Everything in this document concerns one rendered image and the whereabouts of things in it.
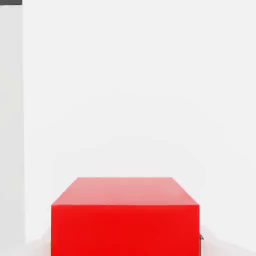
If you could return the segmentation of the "small red cube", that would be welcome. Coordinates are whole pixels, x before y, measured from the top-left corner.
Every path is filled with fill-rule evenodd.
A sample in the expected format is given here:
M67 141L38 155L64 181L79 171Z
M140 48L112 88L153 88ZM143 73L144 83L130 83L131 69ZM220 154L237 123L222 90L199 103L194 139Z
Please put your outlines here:
M51 206L51 256L200 251L200 206L171 177L79 177Z

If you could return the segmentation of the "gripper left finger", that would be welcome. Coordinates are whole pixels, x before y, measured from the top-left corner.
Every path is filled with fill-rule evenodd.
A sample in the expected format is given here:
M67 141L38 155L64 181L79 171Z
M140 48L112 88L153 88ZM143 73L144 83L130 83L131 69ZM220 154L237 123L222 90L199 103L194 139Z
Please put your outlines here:
M21 256L51 256L51 229L48 228L40 239L26 244Z

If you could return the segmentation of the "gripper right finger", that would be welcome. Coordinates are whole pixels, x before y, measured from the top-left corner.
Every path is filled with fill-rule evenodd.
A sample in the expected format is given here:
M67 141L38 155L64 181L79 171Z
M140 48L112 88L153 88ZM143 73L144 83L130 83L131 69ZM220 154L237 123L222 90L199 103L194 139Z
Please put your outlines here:
M200 226L201 256L256 256L256 252L249 251L236 244L218 239L204 225Z

